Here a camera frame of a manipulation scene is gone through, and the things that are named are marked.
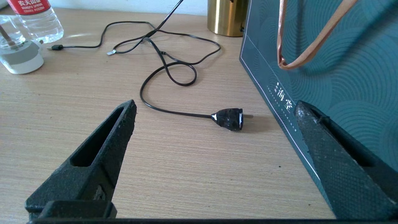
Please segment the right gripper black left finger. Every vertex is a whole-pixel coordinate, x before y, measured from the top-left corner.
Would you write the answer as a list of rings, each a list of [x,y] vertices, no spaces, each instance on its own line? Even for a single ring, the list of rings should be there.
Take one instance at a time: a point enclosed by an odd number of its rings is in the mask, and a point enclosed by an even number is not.
[[[39,214],[50,201],[111,201],[135,127],[133,100],[119,105],[25,201]]]

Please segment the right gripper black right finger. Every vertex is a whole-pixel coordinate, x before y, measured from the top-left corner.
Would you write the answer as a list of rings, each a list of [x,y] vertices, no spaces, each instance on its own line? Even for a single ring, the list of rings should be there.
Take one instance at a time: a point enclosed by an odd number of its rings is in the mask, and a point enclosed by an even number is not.
[[[333,213],[345,220],[396,220],[397,171],[315,106],[294,110]]]

